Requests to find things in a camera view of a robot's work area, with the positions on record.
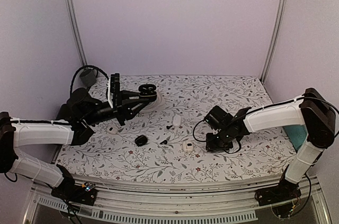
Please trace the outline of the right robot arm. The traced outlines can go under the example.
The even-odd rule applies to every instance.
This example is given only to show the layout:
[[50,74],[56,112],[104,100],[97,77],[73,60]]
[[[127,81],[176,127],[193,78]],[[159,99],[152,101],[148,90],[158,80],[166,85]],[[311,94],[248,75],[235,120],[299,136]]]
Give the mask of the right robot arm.
[[257,109],[246,107],[231,115],[219,106],[214,106],[204,117],[216,133],[206,135],[208,152],[226,151],[231,142],[241,141],[243,136],[273,127],[304,126],[306,137],[294,160],[285,169],[280,182],[274,188],[279,201],[294,193],[295,187],[307,170],[330,147],[338,131],[335,129],[338,108],[324,100],[314,89],[293,99],[270,104]]

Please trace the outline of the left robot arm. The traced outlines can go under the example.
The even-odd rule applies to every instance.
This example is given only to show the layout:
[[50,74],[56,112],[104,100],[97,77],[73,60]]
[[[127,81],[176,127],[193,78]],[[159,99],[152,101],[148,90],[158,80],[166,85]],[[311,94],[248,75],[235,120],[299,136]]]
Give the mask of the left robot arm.
[[59,164],[48,164],[23,152],[26,145],[58,144],[81,146],[94,134],[93,126],[112,119],[120,125],[134,118],[156,101],[156,86],[141,85],[137,92],[115,90],[102,102],[78,88],[59,110],[55,121],[20,120],[1,112],[1,173],[16,173],[44,182],[68,200],[79,189],[69,171]]

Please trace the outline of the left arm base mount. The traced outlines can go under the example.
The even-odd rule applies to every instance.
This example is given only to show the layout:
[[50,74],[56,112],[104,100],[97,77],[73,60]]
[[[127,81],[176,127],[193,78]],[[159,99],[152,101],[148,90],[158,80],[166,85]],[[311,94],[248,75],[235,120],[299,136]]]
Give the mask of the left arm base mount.
[[75,185],[71,182],[62,182],[58,187],[53,187],[51,195],[65,201],[93,206],[98,190],[90,186]]

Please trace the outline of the black charging case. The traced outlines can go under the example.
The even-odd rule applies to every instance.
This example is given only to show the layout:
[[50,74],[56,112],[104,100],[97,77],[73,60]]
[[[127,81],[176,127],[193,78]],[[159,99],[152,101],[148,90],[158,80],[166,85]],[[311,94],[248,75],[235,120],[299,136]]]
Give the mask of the black charging case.
[[154,102],[157,99],[157,87],[153,84],[142,84],[138,87],[139,97],[146,98],[150,102]]

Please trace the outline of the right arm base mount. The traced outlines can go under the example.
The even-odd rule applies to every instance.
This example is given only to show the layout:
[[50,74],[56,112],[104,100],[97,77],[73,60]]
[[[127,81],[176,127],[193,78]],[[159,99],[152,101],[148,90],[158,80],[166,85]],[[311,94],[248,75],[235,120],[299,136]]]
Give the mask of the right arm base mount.
[[299,185],[285,180],[280,181],[278,185],[258,189],[254,195],[254,198],[259,203],[259,206],[276,204],[299,197],[301,197]]

